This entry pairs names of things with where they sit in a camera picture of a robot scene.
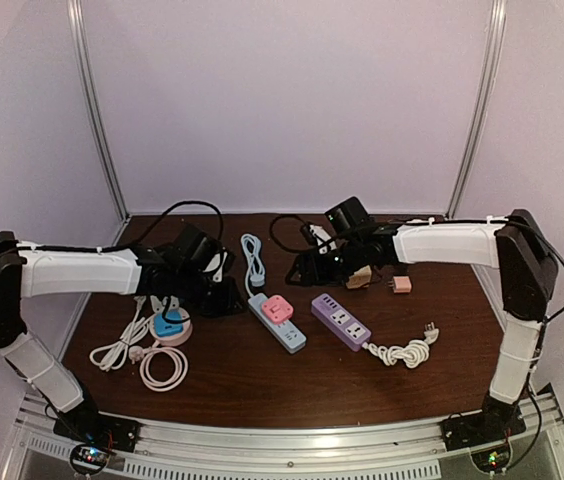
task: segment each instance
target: pink charger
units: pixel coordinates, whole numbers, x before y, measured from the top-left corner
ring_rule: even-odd
[[[286,322],[293,316],[293,306],[280,295],[273,295],[264,302],[262,311],[276,325]]]

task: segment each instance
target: power strip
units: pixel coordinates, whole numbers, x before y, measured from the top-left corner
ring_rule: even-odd
[[[371,330],[327,293],[313,299],[311,313],[354,352],[359,351],[362,344],[371,338]]]
[[[249,309],[260,319],[269,332],[277,339],[278,342],[286,348],[287,352],[293,354],[301,350],[306,345],[306,337],[296,327],[291,320],[286,320],[278,325],[273,323],[262,311],[262,304],[268,300],[263,293],[258,293],[249,298]]]

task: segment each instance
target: coiled white cord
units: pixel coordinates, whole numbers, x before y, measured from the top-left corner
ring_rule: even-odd
[[[151,360],[158,353],[164,353],[173,360],[174,371],[168,380],[156,380],[151,375]],[[157,340],[149,348],[142,348],[139,346],[131,348],[129,358],[132,363],[135,363],[140,359],[142,360],[142,363],[140,363],[140,377],[142,378],[144,385],[154,392],[168,392],[169,390],[174,389],[184,381],[186,374],[189,371],[189,362],[184,353],[174,347],[160,346],[160,342]]]
[[[371,355],[378,357],[387,367],[402,360],[408,368],[415,368],[429,359],[429,346],[434,344],[440,336],[440,330],[434,323],[424,328],[424,340],[411,340],[406,347],[385,347],[374,343],[363,343],[362,348]]]
[[[129,347],[138,343],[149,332],[149,319],[139,318],[145,300],[146,297],[135,298],[135,301],[137,302],[135,316],[133,317],[133,320],[131,320],[131,323],[126,326],[117,342],[96,348],[89,354],[89,359],[93,365],[97,366],[104,372],[122,368],[124,362],[126,362]],[[95,357],[101,352],[106,353],[101,360],[97,360]]]
[[[266,278],[266,269],[260,258],[262,250],[262,242],[255,235],[245,233],[240,239],[242,243],[242,252],[246,258],[246,275],[244,276],[244,288],[249,294],[249,298],[253,296],[251,285],[254,287],[263,287]]]

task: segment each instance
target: white wall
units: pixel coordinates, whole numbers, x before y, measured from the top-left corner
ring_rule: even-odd
[[[117,220],[87,123],[64,0],[0,0],[0,230],[59,244],[111,240]],[[23,305],[56,351],[76,296]],[[0,361],[0,454],[23,389]]]
[[[564,0],[511,1],[486,130],[460,217],[533,212],[564,255]],[[554,305],[564,302],[564,278]],[[551,325],[536,385],[564,409],[564,316]]]
[[[132,212],[445,211],[490,0],[85,2]]]

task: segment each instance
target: wooden table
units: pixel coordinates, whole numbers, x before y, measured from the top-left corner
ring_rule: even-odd
[[[93,295],[64,364],[86,383],[101,410],[140,418],[223,427],[327,427],[398,422],[477,409],[493,375],[502,331],[470,267],[419,264],[410,267],[413,292],[394,295],[383,282],[368,290],[301,288],[284,284],[293,255],[268,237],[274,215],[227,215],[223,243],[237,255],[230,274],[242,285],[245,264],[240,236],[263,241],[267,293],[285,296],[295,307],[293,322],[308,341],[289,355],[250,313],[206,319],[193,316],[193,335],[181,347],[190,362],[186,380],[168,393],[148,390],[137,365],[104,373],[89,362],[89,352],[114,342],[135,311],[131,297]],[[134,217],[122,241],[142,232],[155,217]],[[324,224],[324,217],[313,217]],[[215,234],[213,216],[188,217]],[[144,242],[173,240],[181,217],[168,217]],[[303,246],[298,224],[279,224],[279,237]],[[415,370],[385,367],[361,350],[352,352],[310,313],[310,302],[330,293],[372,331],[372,340],[405,345],[422,338],[424,325],[435,322],[440,338],[431,358]],[[146,338],[143,345],[149,345]],[[156,378],[172,366],[158,356]]]

